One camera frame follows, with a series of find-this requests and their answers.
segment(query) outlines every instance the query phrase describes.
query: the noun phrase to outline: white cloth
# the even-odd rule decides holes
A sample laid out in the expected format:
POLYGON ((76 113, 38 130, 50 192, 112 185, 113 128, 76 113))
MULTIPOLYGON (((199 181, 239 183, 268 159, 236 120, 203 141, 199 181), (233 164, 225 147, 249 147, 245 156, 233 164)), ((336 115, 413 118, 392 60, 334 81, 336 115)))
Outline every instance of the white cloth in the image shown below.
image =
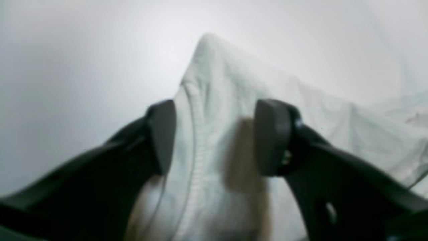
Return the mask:
POLYGON ((406 186, 427 171, 428 129, 328 96, 205 35, 174 98, 177 132, 171 170, 143 188, 128 240, 303 240, 306 231, 281 178, 258 175, 253 113, 261 98, 297 106, 334 146, 406 186))
POLYGON ((388 117, 416 127, 428 128, 428 91, 387 100, 372 107, 388 117))

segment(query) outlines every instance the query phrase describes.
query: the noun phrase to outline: wrinkled fabric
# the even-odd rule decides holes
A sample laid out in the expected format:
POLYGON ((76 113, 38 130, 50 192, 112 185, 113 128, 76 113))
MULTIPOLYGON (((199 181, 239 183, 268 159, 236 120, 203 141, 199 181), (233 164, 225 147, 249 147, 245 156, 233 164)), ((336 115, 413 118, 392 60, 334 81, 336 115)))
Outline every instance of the wrinkled fabric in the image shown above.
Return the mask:
MULTIPOLYGON (((371 106, 376 112, 389 118, 418 128, 428 129, 428 92, 390 99, 371 106)), ((419 166, 419 181, 410 186, 411 190, 428 198, 428 178, 426 167, 419 166)))
POLYGON ((285 181, 256 170, 253 113, 264 98, 297 106, 303 121, 334 146, 407 187, 427 172, 426 128, 324 94, 209 34, 174 98, 171 170, 143 188, 128 240, 305 240, 285 181))

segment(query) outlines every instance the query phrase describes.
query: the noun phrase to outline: screw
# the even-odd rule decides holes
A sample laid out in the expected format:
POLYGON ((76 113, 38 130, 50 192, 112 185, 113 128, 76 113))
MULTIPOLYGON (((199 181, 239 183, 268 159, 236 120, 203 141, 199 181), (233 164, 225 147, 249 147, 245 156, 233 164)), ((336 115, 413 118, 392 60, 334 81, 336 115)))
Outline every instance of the screw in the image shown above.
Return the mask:
POLYGON ((291 158, 293 157, 293 155, 291 154, 291 152, 289 150, 285 150, 284 151, 284 155, 282 157, 282 164, 283 165, 289 165, 291 163, 291 158))
POLYGON ((327 214, 328 214, 330 224, 336 225, 337 224, 337 212, 336 212, 336 209, 334 208, 333 204, 331 202, 327 202, 325 204, 325 208, 327 210, 327 214))

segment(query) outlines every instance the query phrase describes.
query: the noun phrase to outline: seam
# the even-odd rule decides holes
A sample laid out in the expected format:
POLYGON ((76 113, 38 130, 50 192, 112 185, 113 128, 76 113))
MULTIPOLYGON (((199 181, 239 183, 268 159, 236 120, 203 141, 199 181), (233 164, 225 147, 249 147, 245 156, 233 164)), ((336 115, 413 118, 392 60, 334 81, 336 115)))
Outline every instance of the seam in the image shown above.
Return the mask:
POLYGON ((158 200, 158 203, 156 204, 155 210, 153 211, 152 216, 149 218, 149 221, 148 221, 148 223, 147 223, 146 227, 143 229, 143 231, 142 231, 141 233, 139 233, 139 236, 138 236, 138 237, 145 237, 145 236, 147 235, 147 233, 149 232, 149 230, 150 230, 150 229, 152 229, 153 222, 154 222, 154 220, 155 220, 155 216, 156 216, 156 214, 157 214, 157 213, 158 213, 158 211, 159 211, 159 208, 160 208, 160 206, 161 206, 161 205, 160 205, 160 204, 161 204, 161 200, 162 200, 163 195, 164 195, 164 193, 165 193, 166 181, 168 181, 168 175, 167 175, 167 176, 165 176, 165 178, 163 178, 163 180, 162 180, 162 190, 161 190, 161 193, 160 193, 160 195, 159 195, 159 200, 158 200))
POLYGON ((198 88, 193 83, 183 82, 183 87, 189 99, 193 121, 193 163, 189 192, 186 198, 184 211, 181 214, 177 229, 172 238, 173 241, 182 240, 190 228, 190 223, 197 209, 198 195, 202 187, 202 172, 205 167, 204 115, 201 96, 198 88))

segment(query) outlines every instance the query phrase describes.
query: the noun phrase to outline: white background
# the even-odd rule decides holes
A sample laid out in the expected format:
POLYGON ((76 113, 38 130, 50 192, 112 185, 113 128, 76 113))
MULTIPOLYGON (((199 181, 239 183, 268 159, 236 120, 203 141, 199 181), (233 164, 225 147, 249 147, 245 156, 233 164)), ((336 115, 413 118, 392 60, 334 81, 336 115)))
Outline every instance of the white background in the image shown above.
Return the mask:
POLYGON ((361 105, 428 88, 425 0, 0 1, 0 195, 172 98, 211 32, 361 105))

